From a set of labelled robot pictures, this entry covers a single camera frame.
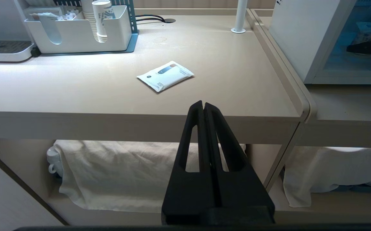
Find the white cabinet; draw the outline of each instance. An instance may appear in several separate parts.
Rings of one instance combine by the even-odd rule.
[[[61,222],[0,169],[0,231],[25,226],[61,226]]]
[[[371,0],[277,0],[269,32],[305,84],[371,84],[371,55],[347,52]]]

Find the cabinet door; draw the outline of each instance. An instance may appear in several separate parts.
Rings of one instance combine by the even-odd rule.
[[[356,0],[282,0],[269,32],[304,83],[313,83]]]
[[[0,231],[11,231],[25,226],[62,224],[0,169]]]

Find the black cable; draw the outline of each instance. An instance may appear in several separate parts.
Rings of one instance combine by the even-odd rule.
[[[157,18],[137,19],[136,22],[146,21],[146,20],[157,20],[157,21],[160,21],[160,22],[164,22],[163,20],[157,19]]]
[[[161,17],[159,15],[155,15],[155,14],[139,14],[139,15],[136,15],[136,17],[146,17],[146,16],[147,17],[157,17],[157,18],[160,18],[161,20],[163,20],[165,22],[163,17]]]
[[[165,19],[159,15],[155,15],[155,14],[139,14],[139,15],[136,15],[136,17],[155,17],[155,18],[145,18],[145,19],[136,19],[136,22],[139,22],[139,21],[145,21],[145,20],[157,20],[157,21],[160,21],[160,22],[163,22],[163,23],[171,23],[170,22],[167,22],[165,21]]]

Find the lower shelf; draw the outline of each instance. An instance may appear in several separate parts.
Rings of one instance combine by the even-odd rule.
[[[275,204],[275,221],[288,223],[371,223],[371,193],[313,193],[312,206],[291,208],[279,178],[269,192]]]
[[[47,203],[70,225],[79,226],[152,226],[161,225],[160,213],[87,210],[75,205],[56,185]]]

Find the paper cup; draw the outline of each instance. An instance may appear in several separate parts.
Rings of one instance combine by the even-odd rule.
[[[90,14],[85,14],[84,13],[83,16],[84,16],[85,19],[91,19],[91,20],[94,20],[94,21],[96,20],[96,18],[94,17],[94,14],[90,15]]]
[[[97,32],[97,37],[98,37],[99,42],[107,41],[107,36],[100,35],[98,32]]]
[[[86,18],[90,24],[93,24],[93,25],[96,25],[96,20],[95,19],[91,19],[91,18]]]
[[[83,12],[84,17],[93,17],[94,18],[94,13],[85,13]]]
[[[104,27],[104,19],[115,19],[115,13],[112,8],[110,0],[97,0],[92,3],[94,17],[96,18],[97,33],[106,36],[106,29]]]
[[[97,27],[95,25],[91,26],[91,30],[93,31],[94,36],[97,36]]]
[[[81,7],[83,13],[93,13],[93,5],[91,4],[94,0],[81,0]]]

